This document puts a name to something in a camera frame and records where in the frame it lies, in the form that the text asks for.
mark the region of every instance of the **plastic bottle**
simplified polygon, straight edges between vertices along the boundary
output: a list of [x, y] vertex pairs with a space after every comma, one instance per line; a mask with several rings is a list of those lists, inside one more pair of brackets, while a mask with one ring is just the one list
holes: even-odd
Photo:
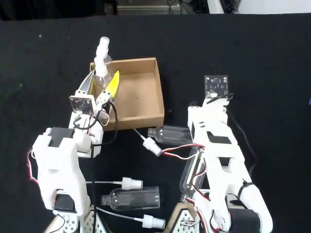
[[[195, 190], [193, 189], [193, 186], [191, 184], [191, 179], [195, 174], [202, 171], [202, 169], [204, 168], [204, 164], [202, 163], [201, 154], [199, 153], [198, 148], [192, 148], [189, 156], [192, 156], [194, 154], [197, 155], [187, 160], [179, 182], [179, 190], [182, 193], [181, 201], [185, 201], [186, 197], [192, 197]], [[196, 188], [201, 188], [204, 177], [205, 175], [194, 178], [193, 184]]]
[[144, 187], [142, 190], [117, 188], [112, 190], [110, 195], [102, 196], [102, 205], [109, 205], [111, 209], [117, 211], [158, 209], [160, 208], [159, 187]]
[[107, 65], [111, 63], [111, 57], [108, 56], [108, 46], [109, 39], [107, 37], [102, 37], [99, 43], [99, 46], [96, 50], [95, 62], [95, 94], [99, 96], [102, 91], [104, 91], [113, 76], [110, 70], [107, 68]]
[[158, 126], [148, 129], [148, 137], [154, 137], [159, 143], [169, 145], [184, 145], [192, 143], [190, 130], [186, 127]]

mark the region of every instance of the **robotic arm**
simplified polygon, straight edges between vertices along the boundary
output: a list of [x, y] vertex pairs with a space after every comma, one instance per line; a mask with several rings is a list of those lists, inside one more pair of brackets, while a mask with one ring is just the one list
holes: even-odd
[[[99, 119], [109, 117], [108, 103], [112, 101], [108, 91], [96, 101], [89, 94], [92, 76], [93, 72], [69, 97], [72, 113], [68, 128], [47, 128], [33, 145], [42, 199], [54, 214], [85, 216], [89, 212], [90, 198], [78, 157], [91, 158], [91, 145], [102, 142], [104, 131]], [[94, 147], [93, 157], [100, 152], [100, 146]]]
[[[243, 153], [227, 126], [227, 77], [212, 80], [212, 85], [211, 79], [206, 80], [207, 97], [203, 106], [188, 108], [188, 127], [193, 142], [205, 147], [201, 161], [206, 165], [210, 187], [209, 200], [197, 192], [193, 195], [195, 208], [202, 214], [207, 232], [270, 233], [271, 215], [259, 189], [252, 183]], [[228, 208], [228, 194], [236, 196], [247, 209]]]

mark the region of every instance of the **white spray nozzle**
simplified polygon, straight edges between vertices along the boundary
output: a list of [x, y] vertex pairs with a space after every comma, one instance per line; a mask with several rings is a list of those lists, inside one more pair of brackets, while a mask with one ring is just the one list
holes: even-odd
[[151, 215], [144, 215], [144, 219], [142, 221], [143, 228], [165, 228], [165, 219], [153, 217]]
[[156, 144], [156, 142], [148, 137], [142, 144], [147, 150], [150, 150], [153, 154], [159, 157], [162, 154], [162, 149]]
[[105, 77], [108, 74], [108, 70], [104, 60], [100, 57], [95, 57], [94, 62], [96, 75], [99, 77]]
[[96, 50], [96, 56], [105, 59], [108, 55], [109, 38], [102, 37]]
[[128, 177], [123, 177], [121, 184], [123, 190], [142, 189], [142, 181], [133, 180]]

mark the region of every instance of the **cardboard box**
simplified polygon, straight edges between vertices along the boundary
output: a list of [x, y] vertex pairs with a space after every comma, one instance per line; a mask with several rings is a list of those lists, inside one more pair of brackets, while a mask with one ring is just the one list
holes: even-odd
[[[113, 71], [120, 71], [120, 86], [115, 106], [118, 129], [163, 125], [164, 105], [156, 58], [113, 61]], [[110, 113], [106, 131], [114, 130], [115, 117]]]

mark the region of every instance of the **black tablecloth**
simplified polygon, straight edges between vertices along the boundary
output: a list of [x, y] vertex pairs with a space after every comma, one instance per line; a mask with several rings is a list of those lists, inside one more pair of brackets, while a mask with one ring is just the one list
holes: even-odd
[[[194, 15], [0, 22], [2, 231], [42, 232], [51, 221], [39, 188], [28, 181], [26, 152], [47, 127], [68, 126], [68, 96], [87, 75], [99, 38], [105, 35], [115, 60], [157, 58], [166, 124], [187, 125], [188, 104], [203, 102], [205, 74], [229, 75], [229, 89], [235, 94], [229, 108], [258, 155], [253, 180], [272, 214], [275, 232], [307, 232], [303, 219], [309, 206], [310, 20], [311, 15]], [[251, 154], [243, 136], [229, 124], [249, 166]], [[102, 148], [96, 158], [96, 179], [125, 176], [159, 186], [159, 210], [125, 214], [168, 220], [180, 198], [185, 162], [156, 158], [141, 143], [135, 132], [121, 131], [116, 143]], [[90, 180], [90, 160], [79, 162]], [[98, 185], [97, 202], [112, 188]], [[100, 217], [113, 232], [143, 231], [138, 222]]]

